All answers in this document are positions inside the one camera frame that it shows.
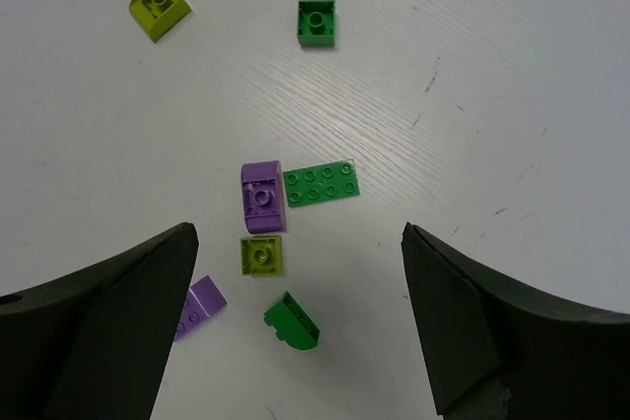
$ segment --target white surface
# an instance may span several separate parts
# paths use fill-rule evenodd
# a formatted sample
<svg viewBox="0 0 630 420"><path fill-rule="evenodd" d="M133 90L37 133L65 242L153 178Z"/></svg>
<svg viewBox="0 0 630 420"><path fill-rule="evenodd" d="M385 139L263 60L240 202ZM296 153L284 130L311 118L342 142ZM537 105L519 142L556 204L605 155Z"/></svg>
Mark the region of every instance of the white surface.
<svg viewBox="0 0 630 420"><path fill-rule="evenodd" d="M435 418L408 220L630 311L630 0L337 0L313 52L297 0L188 1L152 44L129 0L0 0L0 293L188 220L228 300L173 346L155 419ZM241 276L240 165L344 157L361 196L288 210L285 275ZM263 323L285 289L312 352Z"/></svg>

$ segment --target lime green slope brick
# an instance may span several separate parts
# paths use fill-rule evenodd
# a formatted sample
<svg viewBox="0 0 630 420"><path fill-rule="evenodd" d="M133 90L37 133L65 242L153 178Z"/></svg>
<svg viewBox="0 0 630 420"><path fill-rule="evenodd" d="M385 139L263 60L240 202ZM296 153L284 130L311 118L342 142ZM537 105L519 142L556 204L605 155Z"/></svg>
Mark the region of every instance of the lime green slope brick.
<svg viewBox="0 0 630 420"><path fill-rule="evenodd" d="M150 39L159 38L190 12L185 0L131 0L129 12Z"/></svg>
<svg viewBox="0 0 630 420"><path fill-rule="evenodd" d="M300 0L297 40L302 46L335 46L335 1Z"/></svg>
<svg viewBox="0 0 630 420"><path fill-rule="evenodd" d="M265 312L265 323L274 327L278 339L291 348L305 350L317 346L319 329L288 292Z"/></svg>
<svg viewBox="0 0 630 420"><path fill-rule="evenodd" d="M278 275L283 271L280 236L253 236L240 240L243 275Z"/></svg>
<svg viewBox="0 0 630 420"><path fill-rule="evenodd" d="M358 196L354 161L338 161L283 173L289 207Z"/></svg>

